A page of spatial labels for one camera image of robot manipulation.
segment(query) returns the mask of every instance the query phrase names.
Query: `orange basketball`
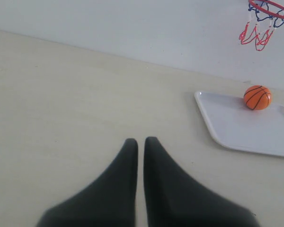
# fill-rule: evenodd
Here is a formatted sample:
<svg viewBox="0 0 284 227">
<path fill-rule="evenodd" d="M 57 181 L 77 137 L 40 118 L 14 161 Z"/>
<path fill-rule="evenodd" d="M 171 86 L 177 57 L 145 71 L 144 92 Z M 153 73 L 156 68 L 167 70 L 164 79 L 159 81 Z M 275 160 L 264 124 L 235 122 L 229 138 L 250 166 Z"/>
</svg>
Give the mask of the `orange basketball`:
<svg viewBox="0 0 284 227">
<path fill-rule="evenodd" d="M 251 110 L 263 110 L 270 105 L 271 101 L 271 92 L 264 86 L 252 86 L 244 94 L 244 102 Z"/>
</svg>

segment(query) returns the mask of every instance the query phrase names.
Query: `beige floor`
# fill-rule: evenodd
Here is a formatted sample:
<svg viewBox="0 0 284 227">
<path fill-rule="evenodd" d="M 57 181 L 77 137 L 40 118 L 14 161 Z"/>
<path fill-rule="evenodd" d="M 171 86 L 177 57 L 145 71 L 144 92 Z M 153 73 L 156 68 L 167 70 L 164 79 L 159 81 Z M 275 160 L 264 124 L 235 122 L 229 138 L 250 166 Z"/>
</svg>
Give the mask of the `beige floor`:
<svg viewBox="0 0 284 227">
<path fill-rule="evenodd" d="M 0 32 L 0 227 L 31 227 L 93 181 L 124 139 L 140 148 L 137 226 L 147 226 L 143 143 L 157 136 L 193 177 L 284 227 L 284 158 L 225 149 L 193 94 L 249 84 Z M 284 105 L 284 92 L 273 90 Z"/>
</svg>

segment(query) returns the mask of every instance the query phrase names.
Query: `basketball hoop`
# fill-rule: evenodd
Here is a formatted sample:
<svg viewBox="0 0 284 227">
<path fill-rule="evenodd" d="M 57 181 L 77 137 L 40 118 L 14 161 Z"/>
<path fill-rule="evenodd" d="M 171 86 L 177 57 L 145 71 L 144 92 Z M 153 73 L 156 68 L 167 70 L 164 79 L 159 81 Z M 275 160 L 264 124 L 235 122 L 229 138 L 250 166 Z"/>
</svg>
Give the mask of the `basketball hoop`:
<svg viewBox="0 0 284 227">
<path fill-rule="evenodd" d="M 284 24 L 284 7 L 269 0 L 248 0 L 249 4 L 249 21 L 245 25 L 244 31 L 240 34 L 239 40 L 241 44 L 249 44 L 255 42 L 256 50 L 262 51 L 268 44 L 271 36 L 278 27 Z M 251 12 L 255 12 L 255 17 L 252 17 Z M 264 21 L 266 29 L 259 31 L 260 25 Z"/>
</svg>

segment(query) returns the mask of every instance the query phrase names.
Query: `white wall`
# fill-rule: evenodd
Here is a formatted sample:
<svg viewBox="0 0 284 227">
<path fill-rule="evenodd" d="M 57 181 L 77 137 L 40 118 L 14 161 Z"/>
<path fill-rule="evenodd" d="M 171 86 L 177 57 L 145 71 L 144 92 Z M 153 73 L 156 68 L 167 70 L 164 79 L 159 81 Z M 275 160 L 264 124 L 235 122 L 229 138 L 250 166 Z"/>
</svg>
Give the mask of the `white wall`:
<svg viewBox="0 0 284 227">
<path fill-rule="evenodd" d="M 242 46 L 247 8 L 247 0 L 0 0 L 0 30 L 284 89 L 284 26 L 263 52 Z"/>
</svg>

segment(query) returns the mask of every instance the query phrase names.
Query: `mini basketball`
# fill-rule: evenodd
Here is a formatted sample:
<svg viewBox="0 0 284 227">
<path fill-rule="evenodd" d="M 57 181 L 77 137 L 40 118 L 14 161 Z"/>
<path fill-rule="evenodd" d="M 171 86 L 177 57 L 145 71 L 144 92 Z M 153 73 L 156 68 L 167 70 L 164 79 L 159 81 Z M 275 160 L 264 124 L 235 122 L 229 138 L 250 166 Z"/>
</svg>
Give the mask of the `mini basketball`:
<svg viewBox="0 0 284 227">
<path fill-rule="evenodd" d="M 252 86 L 244 94 L 244 102 L 251 110 L 264 110 L 270 105 L 271 101 L 271 92 L 265 86 Z"/>
</svg>

